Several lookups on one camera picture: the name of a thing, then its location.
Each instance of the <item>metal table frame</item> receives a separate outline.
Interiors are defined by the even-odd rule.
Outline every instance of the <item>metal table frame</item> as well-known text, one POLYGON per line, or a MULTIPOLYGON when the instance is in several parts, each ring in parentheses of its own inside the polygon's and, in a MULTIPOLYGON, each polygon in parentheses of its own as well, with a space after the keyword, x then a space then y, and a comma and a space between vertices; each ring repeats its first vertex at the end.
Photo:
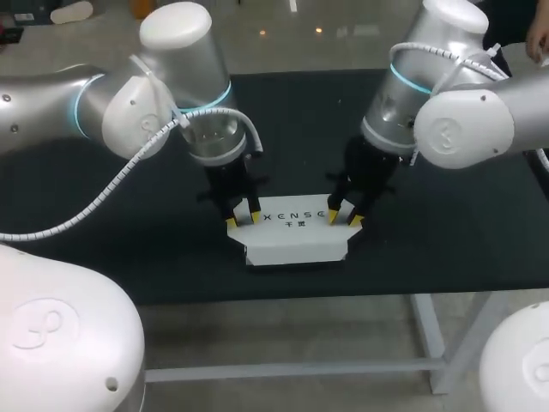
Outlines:
POLYGON ((445 345, 431 296, 412 295, 413 312, 425 351, 425 356, 418 359, 159 369, 147 371, 147 382, 429 371, 432 393, 446 394, 468 370, 474 357, 502 321, 508 298, 509 292, 475 294, 462 328, 445 345))

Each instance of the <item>glowing blue ring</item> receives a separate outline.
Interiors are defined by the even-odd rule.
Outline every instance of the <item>glowing blue ring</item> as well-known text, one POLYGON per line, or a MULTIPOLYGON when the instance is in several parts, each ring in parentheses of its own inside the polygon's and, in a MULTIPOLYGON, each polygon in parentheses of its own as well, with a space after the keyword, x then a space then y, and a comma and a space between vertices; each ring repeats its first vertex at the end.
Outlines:
POLYGON ((418 92, 425 93, 425 94, 431 94, 431 90, 428 88, 421 87, 419 84, 416 84, 414 82, 410 82, 406 77, 401 75, 398 71, 396 71, 395 66, 391 63, 391 71, 396 76, 398 80, 409 86, 410 88, 413 88, 414 90, 417 90, 418 92))
POLYGON ((76 124, 76 128, 78 129, 78 131, 80 131, 80 133, 86 137, 87 139, 89 139, 89 136, 84 133, 84 130, 82 130, 82 127, 80 126, 80 122, 78 121, 78 105, 80 104, 80 99, 81 97, 84 95, 84 92, 86 91, 86 89, 89 87, 90 84, 92 84, 93 82, 95 82, 97 79, 100 79, 101 77, 103 77, 104 75, 95 75, 94 77, 92 77, 91 79, 89 79, 86 84, 84 84, 84 86, 80 89, 80 92, 78 92, 78 95, 76 96, 76 101, 75 101, 75 105, 73 107, 73 117, 75 119, 75 124, 76 124))
POLYGON ((217 99, 215 99, 211 103, 208 103, 207 105, 204 105, 204 106, 191 107, 191 109, 179 108, 179 110, 181 111, 181 113, 189 113, 189 112, 194 112, 196 110, 211 109, 212 107, 216 107, 217 105, 219 105, 224 99, 226 99, 226 97, 230 93, 231 93, 231 83, 229 82, 229 85, 227 86, 225 92, 223 92, 223 94, 220 97, 218 97, 217 99))

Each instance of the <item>gray concrete floor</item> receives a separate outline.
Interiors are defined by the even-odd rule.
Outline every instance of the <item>gray concrete floor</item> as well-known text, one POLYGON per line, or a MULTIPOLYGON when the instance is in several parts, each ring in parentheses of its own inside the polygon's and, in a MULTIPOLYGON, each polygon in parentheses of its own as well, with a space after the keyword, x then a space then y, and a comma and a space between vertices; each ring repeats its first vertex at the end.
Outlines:
MULTIPOLYGON (((407 29, 419 0, 204 1, 214 17, 229 70, 385 68, 388 49, 407 29), (316 27, 323 32, 317 33, 316 27)), ((110 69, 137 50, 126 0, 102 0, 93 19, 30 27, 0 54, 0 75, 31 75, 88 62, 110 69)), ((523 45, 506 51, 515 71, 530 70, 523 45)), ((470 294, 435 297, 443 333, 452 336, 470 294)), ((513 294, 510 311, 549 299, 548 291, 513 294)), ((353 360, 419 355, 403 296, 234 302, 142 307, 148 366, 237 362, 353 360)), ((151 385, 146 411, 481 412, 474 368, 454 393, 434 397, 423 373, 322 378, 245 379, 151 385)))

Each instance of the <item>person's hand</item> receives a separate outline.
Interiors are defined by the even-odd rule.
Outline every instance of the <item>person's hand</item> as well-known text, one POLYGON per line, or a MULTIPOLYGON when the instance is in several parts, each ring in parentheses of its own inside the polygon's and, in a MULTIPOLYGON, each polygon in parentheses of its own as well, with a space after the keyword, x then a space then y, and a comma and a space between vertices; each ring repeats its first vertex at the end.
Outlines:
POLYGON ((549 0, 539 0, 534 21, 528 30, 526 53, 539 63, 543 53, 549 53, 549 0))

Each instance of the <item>black table mat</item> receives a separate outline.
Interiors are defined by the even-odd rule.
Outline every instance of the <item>black table mat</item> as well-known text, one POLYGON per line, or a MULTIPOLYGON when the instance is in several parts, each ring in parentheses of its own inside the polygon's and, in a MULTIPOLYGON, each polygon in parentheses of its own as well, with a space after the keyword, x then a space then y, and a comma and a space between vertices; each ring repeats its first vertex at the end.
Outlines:
MULTIPOLYGON (((235 76, 256 123, 266 196, 327 193, 381 70, 235 76)), ((86 141, 0 159, 0 230, 26 233, 72 217, 124 161, 86 141)), ((391 182, 363 240, 339 265, 250 271, 209 203, 203 171, 172 137, 93 215, 67 233, 15 244, 97 270, 138 304, 549 287, 549 205, 521 155, 463 171, 419 159, 391 182)))

